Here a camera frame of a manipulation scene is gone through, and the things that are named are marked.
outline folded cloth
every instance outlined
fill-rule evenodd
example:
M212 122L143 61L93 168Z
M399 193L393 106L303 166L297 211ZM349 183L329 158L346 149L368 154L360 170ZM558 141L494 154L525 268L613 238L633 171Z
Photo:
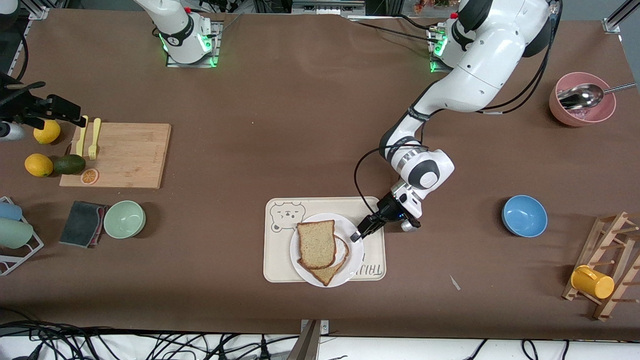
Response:
M96 247L106 211L106 205L74 201L60 243L84 248Z

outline pink bowl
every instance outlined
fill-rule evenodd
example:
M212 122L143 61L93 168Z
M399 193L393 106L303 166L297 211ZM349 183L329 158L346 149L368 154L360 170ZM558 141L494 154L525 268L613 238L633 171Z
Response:
M609 84L604 82L604 80L595 75L587 74L586 72L572 72L571 74L563 76L558 80L556 86L549 95L549 108L555 118L569 126L586 126L605 121L610 118L616 111L615 94L605 95L600 104L592 108L582 110L585 112L584 119L577 117L574 113L570 113L562 107L560 100L558 100L557 93L580 84L596 84L603 90L610 87Z

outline white paper scrap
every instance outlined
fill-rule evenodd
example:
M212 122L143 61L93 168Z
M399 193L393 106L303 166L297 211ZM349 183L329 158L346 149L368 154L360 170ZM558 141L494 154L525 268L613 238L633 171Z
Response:
M453 282L453 286L460 291L460 285L458 285L458 283L453 279L453 276L449 275L449 277L451 278L451 282Z

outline green bowl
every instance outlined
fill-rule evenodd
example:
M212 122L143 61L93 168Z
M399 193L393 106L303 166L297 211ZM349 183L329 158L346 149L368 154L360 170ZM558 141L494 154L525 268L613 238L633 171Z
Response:
M110 237L126 239L136 236L145 226L147 216L142 207L129 200L111 206L104 217L104 230Z

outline knife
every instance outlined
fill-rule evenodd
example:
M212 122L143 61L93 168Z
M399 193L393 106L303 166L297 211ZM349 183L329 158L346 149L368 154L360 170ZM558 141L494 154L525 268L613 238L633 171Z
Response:
M86 125L80 128L80 139L76 143L76 154L82 156L84 152L84 136L86 135L86 128L89 126L89 117L83 115L82 118L86 121Z

